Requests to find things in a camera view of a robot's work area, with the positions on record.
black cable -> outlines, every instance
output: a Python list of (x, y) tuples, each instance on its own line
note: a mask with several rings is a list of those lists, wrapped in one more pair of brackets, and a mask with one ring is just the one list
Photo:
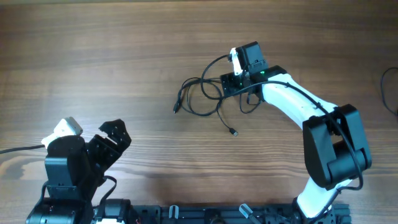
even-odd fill
[[(188, 80), (191, 80), (191, 79), (196, 79), (196, 80), (190, 81), (190, 82), (188, 82), (187, 84), (182, 85), (180, 91), (178, 92), (178, 98), (177, 98), (177, 102), (176, 102), (176, 104), (175, 104), (174, 113), (177, 112), (177, 110), (178, 110), (178, 108), (179, 108), (180, 106), (181, 106), (182, 109), (184, 109), (186, 112), (191, 113), (191, 114), (194, 114), (194, 115), (197, 115), (197, 116), (210, 116), (211, 114), (215, 113), (217, 109), (214, 109), (214, 110), (212, 110), (212, 111), (210, 111), (210, 112), (207, 112), (207, 113), (197, 113), (197, 112), (195, 112), (195, 111), (192, 109), (191, 104), (189, 103), (190, 100), (189, 100), (189, 98), (188, 98), (189, 89), (190, 89), (190, 87), (191, 87), (192, 85), (199, 84), (200, 78), (193, 77), (193, 78), (189, 78)], [(209, 79), (205, 80), (204, 82), (205, 82), (205, 83), (208, 83), (208, 84), (210, 84), (210, 85), (213, 85), (213, 86), (216, 88), (217, 93), (218, 93), (220, 96), (222, 96), (221, 90), (214, 84), (214, 83), (220, 83), (220, 81), (218, 81), (217, 79), (219, 79), (219, 78), (209, 78)], [(182, 91), (183, 91), (185, 88), (188, 88), (188, 90), (187, 90), (187, 105), (188, 105), (188, 109), (187, 109), (186, 107), (184, 107), (184, 106), (182, 105), (182, 103), (181, 103), (181, 102), (182, 102), (181, 94), (182, 94)]]
[(21, 151), (21, 150), (31, 150), (31, 149), (40, 149), (45, 147), (44, 145), (38, 145), (38, 146), (28, 146), (28, 147), (17, 147), (17, 148), (12, 148), (12, 149), (5, 149), (0, 151), (0, 154), (4, 154), (7, 152), (16, 152), (16, 151)]
[(47, 187), (47, 184), (48, 184), (48, 181), (44, 182), (44, 184), (43, 184), (43, 186), (42, 186), (42, 194), (41, 194), (41, 196), (40, 196), (40, 198), (39, 198), (39, 201), (37, 201), (35, 207), (38, 206), (40, 203), (43, 202), (44, 195), (45, 195), (45, 188)]
[(381, 79), (380, 79), (380, 91), (381, 91), (381, 99), (382, 99), (382, 101), (383, 101), (384, 106), (385, 106), (385, 107), (387, 108), (387, 110), (390, 111), (393, 115), (398, 116), (398, 111), (395, 112), (395, 111), (393, 111), (392, 109), (390, 109), (390, 107), (388, 107), (388, 105), (387, 105), (387, 103), (386, 103), (386, 98), (385, 98), (385, 96), (384, 96), (384, 88), (383, 88), (384, 76), (386, 75), (386, 73), (387, 73), (389, 70), (393, 70), (393, 69), (398, 70), (398, 67), (391, 67), (391, 68), (388, 68), (388, 69), (383, 73), (383, 75), (381, 76)]
[(203, 71), (203, 73), (202, 73), (202, 75), (201, 75), (201, 78), (200, 78), (200, 88), (201, 88), (201, 92), (202, 92), (207, 98), (209, 98), (209, 99), (211, 99), (211, 100), (223, 100), (223, 97), (220, 96), (219, 98), (215, 98), (215, 97), (211, 97), (211, 96), (207, 95), (207, 93), (205, 92), (205, 89), (204, 89), (204, 87), (203, 87), (204, 77), (205, 77), (205, 75), (206, 75), (207, 70), (208, 70), (212, 65), (214, 65), (214, 63), (216, 63), (216, 62), (218, 62), (219, 60), (221, 60), (221, 59), (223, 59), (223, 58), (226, 58), (226, 57), (228, 57), (228, 55), (220, 56), (220, 57), (218, 57), (216, 60), (212, 61), (209, 65), (207, 65), (207, 67), (205, 68), (205, 70)]
[(244, 113), (244, 114), (252, 113), (255, 109), (257, 109), (257, 107), (258, 107), (260, 104), (261, 104), (261, 100), (260, 100), (260, 99), (259, 99), (258, 103), (256, 103), (255, 105), (254, 105), (254, 104), (248, 103), (248, 105), (253, 105), (254, 108), (252, 108), (252, 109), (249, 110), (249, 111), (243, 111), (243, 109), (242, 109), (242, 94), (239, 94), (239, 109), (240, 109), (241, 112)]
[(218, 115), (218, 117), (220, 118), (220, 120), (221, 120), (221, 122), (228, 128), (228, 129), (231, 129), (228, 125), (226, 125), (226, 123), (223, 121), (223, 119), (221, 118), (221, 115), (220, 115), (220, 112), (218, 111), (219, 110), (219, 108), (220, 108), (220, 103), (217, 103), (217, 106), (216, 106), (216, 111), (217, 111), (217, 115)]
[(111, 177), (111, 176), (106, 175), (106, 176), (104, 176), (104, 179), (105, 179), (105, 180), (112, 180), (112, 181), (114, 182), (114, 185), (113, 185), (113, 187), (101, 198), (101, 201), (99, 201), (99, 204), (100, 204), (100, 205), (104, 205), (106, 199), (111, 195), (111, 193), (115, 190), (116, 185), (118, 184), (118, 181), (117, 181), (114, 177)]

cable connector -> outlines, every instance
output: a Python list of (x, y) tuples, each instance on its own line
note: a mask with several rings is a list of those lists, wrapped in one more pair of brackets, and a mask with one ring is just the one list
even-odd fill
[(233, 134), (234, 136), (237, 136), (239, 133), (233, 129), (233, 128), (229, 128), (229, 133)]
[(177, 113), (179, 109), (180, 109), (180, 102), (177, 101), (177, 102), (174, 104), (174, 108), (173, 108), (174, 113)]

cable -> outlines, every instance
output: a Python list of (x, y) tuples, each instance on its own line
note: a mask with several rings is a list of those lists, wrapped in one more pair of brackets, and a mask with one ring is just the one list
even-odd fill
[(387, 110), (390, 111), (393, 115), (398, 116), (398, 111), (395, 112), (395, 111), (393, 111), (392, 109), (390, 109), (390, 107), (388, 107), (388, 105), (387, 105), (387, 103), (386, 103), (386, 98), (385, 98), (385, 96), (384, 96), (384, 89), (383, 89), (384, 76), (386, 75), (386, 73), (387, 73), (389, 70), (392, 70), (392, 69), (398, 70), (398, 67), (391, 67), (391, 68), (388, 68), (388, 69), (383, 73), (383, 75), (381, 76), (381, 79), (380, 79), (381, 99), (382, 99), (382, 101), (383, 101), (384, 106), (387, 108)]
[[(230, 132), (231, 134), (233, 134), (234, 136), (237, 136), (237, 135), (238, 135), (238, 132), (237, 132), (235, 129), (230, 128), (230, 127), (224, 122), (224, 120), (222, 119), (222, 117), (221, 117), (221, 115), (220, 115), (220, 112), (219, 112), (219, 109), (221, 108), (221, 104), (222, 104), (222, 102), (223, 102), (223, 99), (227, 98), (227, 97), (224, 97), (224, 96), (223, 96), (223, 94), (222, 94), (220, 88), (218, 88), (218, 86), (215, 85), (215, 83), (221, 83), (221, 82), (220, 82), (220, 78), (207, 78), (207, 79), (204, 79), (204, 78), (203, 78), (203, 77), (205, 76), (207, 70), (208, 70), (214, 63), (216, 63), (217, 61), (219, 61), (219, 60), (221, 60), (222, 58), (225, 58), (225, 57), (227, 57), (227, 56), (228, 56), (228, 55), (223, 55), (223, 56), (221, 56), (221, 57), (218, 57), (216, 60), (212, 61), (212, 62), (205, 68), (205, 70), (203, 71), (203, 74), (202, 74), (201, 78), (192, 77), (192, 78), (189, 78), (189, 79), (185, 80), (185, 81), (182, 83), (181, 89), (180, 89), (180, 91), (178, 91), (178, 94), (177, 94), (177, 101), (176, 101), (176, 103), (174, 104), (174, 113), (176, 113), (180, 108), (182, 108), (183, 110), (185, 110), (185, 111), (188, 112), (188, 113), (191, 113), (191, 114), (194, 114), (194, 115), (197, 115), (197, 116), (210, 116), (210, 115), (212, 115), (213, 113), (217, 113), (217, 115), (218, 115), (219, 119), (221, 120), (221, 122), (223, 123), (223, 125), (225, 125), (225, 126), (229, 129), (229, 132)], [(219, 97), (218, 97), (218, 98), (213, 98), (213, 97), (207, 95), (207, 93), (205, 92), (204, 87), (203, 87), (203, 84), (204, 84), (204, 83), (212, 85), (212, 86), (216, 89), (217, 94), (218, 94)], [(211, 100), (218, 100), (215, 109), (213, 109), (213, 110), (211, 110), (211, 111), (209, 111), (209, 112), (206, 112), (206, 113), (197, 113), (197, 112), (195, 112), (195, 111), (193, 110), (192, 104), (191, 104), (190, 98), (189, 98), (189, 91), (190, 91), (191, 86), (192, 86), (192, 85), (196, 85), (196, 84), (200, 84), (200, 85), (201, 85), (202, 93), (203, 93), (207, 98), (209, 98), (209, 99), (211, 99)], [(186, 99), (186, 101), (187, 101), (187, 106), (188, 106), (188, 108), (186, 108), (186, 107), (184, 107), (184, 105), (182, 105), (182, 97), (181, 97), (182, 91), (184, 91), (184, 89), (186, 89), (186, 88), (187, 88), (187, 92), (186, 92), (187, 99)], [(259, 102), (258, 102), (256, 105), (254, 105), (255, 107), (254, 107), (253, 109), (251, 109), (250, 111), (243, 111), (243, 110), (242, 110), (241, 101), (239, 102), (239, 107), (240, 107), (242, 113), (248, 114), (248, 113), (252, 113), (255, 109), (257, 109), (257, 107), (259, 106), (260, 103), (261, 103), (261, 101), (259, 100)]]
[(38, 145), (38, 146), (28, 146), (28, 147), (17, 147), (17, 148), (12, 148), (12, 149), (5, 149), (0, 151), (0, 154), (4, 154), (7, 152), (16, 152), (16, 151), (21, 151), (21, 150), (31, 150), (31, 149), (40, 149), (45, 147), (44, 145)]
[(258, 103), (256, 103), (255, 105), (254, 104), (250, 104), (248, 102), (246, 102), (246, 103), (248, 105), (253, 105), (254, 108), (249, 110), (249, 111), (243, 111), (243, 109), (242, 109), (242, 94), (240, 94), (239, 95), (239, 109), (241, 110), (242, 113), (249, 114), (249, 113), (252, 113), (255, 109), (257, 109), (257, 107), (261, 104), (261, 100), (259, 99)]
[(112, 181), (114, 182), (114, 185), (113, 185), (113, 187), (101, 198), (101, 201), (99, 201), (99, 204), (100, 204), (100, 205), (104, 205), (104, 204), (105, 204), (106, 199), (111, 195), (111, 193), (115, 190), (116, 185), (118, 184), (118, 181), (117, 181), (114, 177), (111, 177), (111, 176), (106, 175), (106, 176), (104, 176), (104, 179), (105, 179), (105, 180), (112, 180)]
[(38, 206), (40, 203), (43, 202), (44, 194), (45, 194), (45, 188), (47, 187), (47, 184), (48, 184), (48, 181), (44, 182), (44, 184), (43, 184), (43, 186), (42, 186), (42, 194), (41, 194), (41, 196), (40, 196), (40, 198), (39, 198), (39, 201), (37, 201), (35, 207)]

wood grain surface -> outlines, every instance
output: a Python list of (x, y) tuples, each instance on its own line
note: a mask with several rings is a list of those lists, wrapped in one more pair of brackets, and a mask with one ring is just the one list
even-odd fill
[[(0, 7), (0, 149), (31, 146), (73, 116), (88, 141), (121, 118), (131, 147), (107, 171), (135, 205), (290, 203), (304, 188), (302, 132), (271, 105), (241, 114), (173, 114), (182, 82), (258, 41), (270, 65), (324, 100), (361, 112), (373, 165), (344, 192), (353, 223), (398, 222), (398, 122), (379, 79), (398, 65), (396, 1), (190, 1)], [(230, 72), (217, 63), (208, 77)], [(398, 108), (398, 73), (386, 95)], [(200, 89), (193, 107), (212, 110)], [(0, 155), (0, 223), (23, 223), (47, 179), (44, 149)], [(100, 187), (98, 203), (110, 188)]]

